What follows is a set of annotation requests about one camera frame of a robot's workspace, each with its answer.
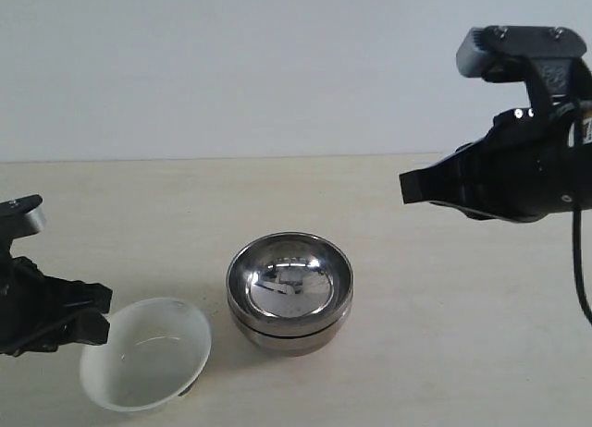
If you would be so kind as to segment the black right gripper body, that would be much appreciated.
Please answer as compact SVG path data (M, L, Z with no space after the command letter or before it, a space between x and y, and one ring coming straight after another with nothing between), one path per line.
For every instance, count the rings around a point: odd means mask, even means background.
M530 112L485 138L490 201L506 202L536 221L591 209L591 103L561 104L541 120Z

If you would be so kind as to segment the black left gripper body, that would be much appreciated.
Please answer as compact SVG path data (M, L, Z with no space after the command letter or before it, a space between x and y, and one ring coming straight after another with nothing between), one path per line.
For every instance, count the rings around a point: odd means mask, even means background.
M1 353L55 352L69 341L63 320L68 282L1 247Z

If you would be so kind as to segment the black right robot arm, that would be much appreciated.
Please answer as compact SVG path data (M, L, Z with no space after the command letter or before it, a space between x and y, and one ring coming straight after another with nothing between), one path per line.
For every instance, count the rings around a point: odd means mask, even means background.
M431 203L475 220L533 223L591 207L591 73L576 60L531 106L496 115L487 134L425 168L400 174L405 204Z

